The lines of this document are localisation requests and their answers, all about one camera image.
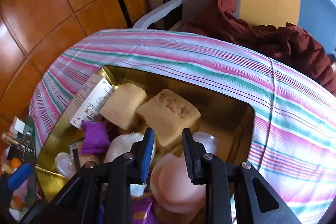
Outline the yellow sponge block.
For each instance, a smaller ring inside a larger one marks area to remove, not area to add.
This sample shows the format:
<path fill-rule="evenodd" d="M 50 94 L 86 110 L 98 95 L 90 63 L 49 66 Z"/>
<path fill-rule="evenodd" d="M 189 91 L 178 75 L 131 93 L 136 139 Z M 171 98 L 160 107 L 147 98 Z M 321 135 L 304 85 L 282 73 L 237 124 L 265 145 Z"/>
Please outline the yellow sponge block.
<path fill-rule="evenodd" d="M 120 85 L 108 98 L 100 114 L 123 130 L 130 131 L 139 121 L 137 109 L 146 101 L 147 94 L 134 84 Z"/>

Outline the white sock bundle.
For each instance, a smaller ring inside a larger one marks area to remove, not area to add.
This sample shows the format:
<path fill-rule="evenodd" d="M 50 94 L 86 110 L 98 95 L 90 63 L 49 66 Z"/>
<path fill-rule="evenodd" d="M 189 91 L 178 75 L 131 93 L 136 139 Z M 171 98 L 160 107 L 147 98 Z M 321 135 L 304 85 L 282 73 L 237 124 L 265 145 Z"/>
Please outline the white sock bundle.
<path fill-rule="evenodd" d="M 111 162 L 120 155 L 130 152 L 132 145 L 135 142 L 142 141 L 144 135 L 139 132 L 131 134 L 120 135 L 116 137 L 109 146 L 105 155 L 104 163 Z"/>

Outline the clear white plastic bag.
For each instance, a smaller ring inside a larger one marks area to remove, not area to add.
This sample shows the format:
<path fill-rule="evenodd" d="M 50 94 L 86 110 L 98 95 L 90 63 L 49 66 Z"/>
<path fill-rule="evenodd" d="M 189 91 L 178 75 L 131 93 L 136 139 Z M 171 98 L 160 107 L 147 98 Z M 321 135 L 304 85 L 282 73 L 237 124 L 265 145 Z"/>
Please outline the clear white plastic bag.
<path fill-rule="evenodd" d="M 54 159 L 57 171 L 64 177 L 71 179 L 76 173 L 76 168 L 68 153 L 58 153 Z"/>

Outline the wooden wardrobe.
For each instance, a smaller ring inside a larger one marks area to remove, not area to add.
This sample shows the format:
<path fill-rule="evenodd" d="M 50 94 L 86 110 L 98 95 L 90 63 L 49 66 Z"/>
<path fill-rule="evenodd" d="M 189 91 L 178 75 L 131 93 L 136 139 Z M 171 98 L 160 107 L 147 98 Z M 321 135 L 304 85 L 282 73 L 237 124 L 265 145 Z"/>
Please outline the wooden wardrobe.
<path fill-rule="evenodd" d="M 95 72 L 77 43 L 104 29 L 130 28 L 146 0 L 1 0 L 1 131 L 31 116 L 41 149 L 73 96 Z"/>

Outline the purple snack packet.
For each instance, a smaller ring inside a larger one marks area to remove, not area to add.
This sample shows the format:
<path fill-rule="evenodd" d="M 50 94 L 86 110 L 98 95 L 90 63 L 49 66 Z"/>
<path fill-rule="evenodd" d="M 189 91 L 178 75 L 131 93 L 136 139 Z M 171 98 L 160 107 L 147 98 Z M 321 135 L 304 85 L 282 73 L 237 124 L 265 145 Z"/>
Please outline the purple snack packet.
<path fill-rule="evenodd" d="M 84 140 L 81 154 L 106 153 L 110 146 L 108 127 L 106 122 L 82 121 Z"/>

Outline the striped bed sheet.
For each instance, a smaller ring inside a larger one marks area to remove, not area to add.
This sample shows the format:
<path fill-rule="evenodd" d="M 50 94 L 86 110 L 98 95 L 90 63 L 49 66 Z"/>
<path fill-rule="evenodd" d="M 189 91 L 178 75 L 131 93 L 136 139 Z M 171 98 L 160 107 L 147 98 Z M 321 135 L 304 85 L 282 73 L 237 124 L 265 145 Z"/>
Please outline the striped bed sheet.
<path fill-rule="evenodd" d="M 327 211 L 335 198 L 335 96 L 274 59 L 201 35 L 102 30 L 66 50 L 30 103 L 38 151 L 75 94 L 106 65 L 169 76 L 250 104 L 249 162 L 302 223 L 317 223 Z"/>

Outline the cluttered glass nightstand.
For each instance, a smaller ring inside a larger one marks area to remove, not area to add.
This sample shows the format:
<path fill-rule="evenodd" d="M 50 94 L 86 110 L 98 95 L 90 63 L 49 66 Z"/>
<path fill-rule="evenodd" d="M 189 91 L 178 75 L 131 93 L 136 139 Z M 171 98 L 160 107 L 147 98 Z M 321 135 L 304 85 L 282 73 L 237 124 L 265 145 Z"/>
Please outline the cluttered glass nightstand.
<path fill-rule="evenodd" d="M 15 117 L 1 134 L 9 145 L 1 155 L 1 223 L 21 223 L 37 200 L 36 133 L 32 117 Z"/>

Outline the white cardboard box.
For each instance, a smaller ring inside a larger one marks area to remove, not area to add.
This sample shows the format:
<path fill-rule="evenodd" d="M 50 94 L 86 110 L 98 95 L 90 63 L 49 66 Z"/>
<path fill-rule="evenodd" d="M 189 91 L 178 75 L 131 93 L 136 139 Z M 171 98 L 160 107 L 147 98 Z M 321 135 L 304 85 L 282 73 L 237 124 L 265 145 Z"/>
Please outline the white cardboard box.
<path fill-rule="evenodd" d="M 100 110 L 115 90 L 115 86 L 111 85 L 106 78 L 93 74 L 65 110 L 70 124 L 81 128 L 83 121 L 101 121 L 103 116 Z"/>

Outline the dark red down jacket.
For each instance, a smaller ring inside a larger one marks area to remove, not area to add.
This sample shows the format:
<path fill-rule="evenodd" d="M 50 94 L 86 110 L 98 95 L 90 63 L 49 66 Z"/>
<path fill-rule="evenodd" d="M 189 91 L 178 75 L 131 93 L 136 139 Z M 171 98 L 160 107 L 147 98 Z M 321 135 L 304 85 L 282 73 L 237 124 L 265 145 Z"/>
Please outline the dark red down jacket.
<path fill-rule="evenodd" d="M 335 94 L 335 73 L 323 46 L 303 28 L 251 27 L 234 16 L 236 0 L 211 0 L 187 25 L 187 31 L 240 45 L 301 72 Z"/>

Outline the gold metal tin box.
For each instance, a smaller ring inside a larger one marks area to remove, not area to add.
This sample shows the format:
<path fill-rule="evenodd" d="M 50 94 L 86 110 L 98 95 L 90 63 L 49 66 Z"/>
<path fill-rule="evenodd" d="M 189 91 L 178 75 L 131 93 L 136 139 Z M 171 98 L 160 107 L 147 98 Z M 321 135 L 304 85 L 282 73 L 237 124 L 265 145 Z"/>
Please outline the gold metal tin box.
<path fill-rule="evenodd" d="M 239 164 L 247 159 L 252 140 L 254 110 L 247 103 L 194 84 L 135 69 L 110 67 L 105 83 L 111 91 L 86 81 L 65 109 L 66 124 L 57 122 L 40 155 L 51 159 L 71 141 L 82 136 L 81 124 L 108 121 L 120 136 L 105 153 L 111 161 L 122 139 L 135 137 L 151 127 L 155 155 L 149 188 L 158 223 L 201 223 L 205 216 L 205 188 L 187 178 L 182 157 L 182 131 L 204 132 L 217 138 L 216 155 Z"/>

